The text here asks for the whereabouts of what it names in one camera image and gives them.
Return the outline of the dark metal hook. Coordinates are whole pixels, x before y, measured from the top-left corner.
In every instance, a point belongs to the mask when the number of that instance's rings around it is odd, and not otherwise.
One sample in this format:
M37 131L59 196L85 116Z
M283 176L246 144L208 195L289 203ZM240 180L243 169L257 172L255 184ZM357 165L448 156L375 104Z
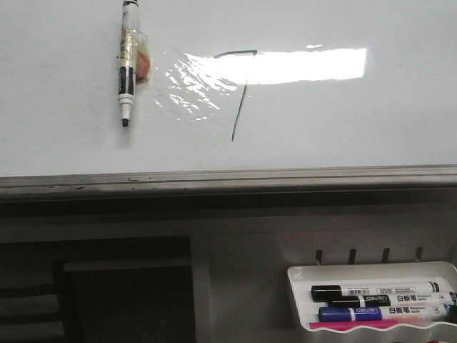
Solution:
M348 257L348 264L349 265L354 265L356 263L356 249L351 249L349 252L349 257Z
M315 265L320 266L322 263L323 251L321 249L316 250L315 253Z
M388 263L388 261L389 261L389 255L390 255L390 249L389 249L388 247L384 248L384 249L383 249L382 259L381 259L381 262L382 262L383 264Z
M423 247L417 247L416 254L415 254L415 261L421 262L422 261L422 254L423 254Z

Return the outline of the blue capped marker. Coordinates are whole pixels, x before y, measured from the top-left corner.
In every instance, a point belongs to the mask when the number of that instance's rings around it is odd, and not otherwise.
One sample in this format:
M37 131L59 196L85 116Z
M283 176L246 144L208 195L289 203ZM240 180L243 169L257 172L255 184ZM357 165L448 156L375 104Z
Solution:
M318 311L318 318L321 322L355 322L390 319L439 321L445 319L452 310L456 310L456 305L403 305L366 308L321 307Z

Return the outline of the white plastic marker tray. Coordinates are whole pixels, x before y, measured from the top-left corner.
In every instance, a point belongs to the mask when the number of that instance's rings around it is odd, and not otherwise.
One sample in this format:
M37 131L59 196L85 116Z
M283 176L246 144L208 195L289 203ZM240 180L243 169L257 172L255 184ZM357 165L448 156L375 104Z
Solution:
M438 282L441 292L456 293L456 267L449 262L398 264L357 264L290 267L287 270L288 293L301 336L307 342L444 342L456 341L455 310L443 320L419 327L397 324L388 329L356 327L347 331L310 329L308 324L320 322L318 311L330 307L328 301L315 302L313 285L375 284L389 282Z

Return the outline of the black capped marker middle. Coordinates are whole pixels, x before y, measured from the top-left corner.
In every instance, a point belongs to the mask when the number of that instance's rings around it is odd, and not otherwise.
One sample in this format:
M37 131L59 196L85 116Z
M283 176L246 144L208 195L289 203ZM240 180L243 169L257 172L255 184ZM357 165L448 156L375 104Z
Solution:
M456 305L456 293L358 295L340 297L328 301L330 307L337 308L397 307L434 304Z

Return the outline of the black whiteboard marker with tape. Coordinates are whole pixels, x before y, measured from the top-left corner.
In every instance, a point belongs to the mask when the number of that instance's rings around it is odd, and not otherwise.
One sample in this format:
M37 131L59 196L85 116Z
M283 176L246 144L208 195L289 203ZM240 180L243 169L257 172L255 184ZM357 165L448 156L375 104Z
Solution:
M140 30L139 2L123 1L119 49L118 103L122 127L127 127L136 101L136 84L150 78L148 37Z

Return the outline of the pink marker in tray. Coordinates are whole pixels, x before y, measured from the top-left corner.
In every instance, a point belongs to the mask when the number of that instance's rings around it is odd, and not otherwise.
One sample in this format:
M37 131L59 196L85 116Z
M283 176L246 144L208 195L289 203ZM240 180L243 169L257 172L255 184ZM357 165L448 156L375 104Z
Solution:
M336 331L347 331L356 327L371 327L376 329L388 329L397 324L411 324L414 326L424 327L432 324L432 321L428 320L397 320L397 319L385 319L385 320L372 320L372 321L355 321L355 322L314 322L309 323L310 329L333 329Z

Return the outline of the white whiteboard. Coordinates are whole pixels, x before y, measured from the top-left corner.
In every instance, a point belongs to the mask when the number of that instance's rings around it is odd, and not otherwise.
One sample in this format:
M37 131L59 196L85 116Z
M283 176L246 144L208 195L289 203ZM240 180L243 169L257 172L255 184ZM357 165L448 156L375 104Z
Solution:
M456 163L454 1L140 1L127 127L121 7L1 3L2 176Z

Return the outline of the black capped marker top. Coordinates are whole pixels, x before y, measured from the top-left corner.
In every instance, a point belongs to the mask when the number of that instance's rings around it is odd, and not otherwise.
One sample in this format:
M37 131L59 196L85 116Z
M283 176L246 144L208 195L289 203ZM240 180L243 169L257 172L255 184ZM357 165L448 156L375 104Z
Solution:
M441 291L438 282L389 282L375 284L346 284L346 285L313 285L311 296L315 302L323 302L337 297L352 297L365 295L383 294L406 294L406 293L436 293Z

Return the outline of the black capped marker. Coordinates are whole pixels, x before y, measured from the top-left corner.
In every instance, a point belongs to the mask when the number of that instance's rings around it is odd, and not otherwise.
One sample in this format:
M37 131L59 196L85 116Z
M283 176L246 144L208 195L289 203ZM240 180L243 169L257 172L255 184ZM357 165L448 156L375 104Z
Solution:
M375 284L346 284L346 285L313 285L311 296L315 302L323 302L337 297L352 297L365 295L383 294L406 294L406 293L436 293L441 291L438 282L389 282Z
M358 295L340 297L328 301L330 307L337 308L397 307L434 304L456 305L456 293Z

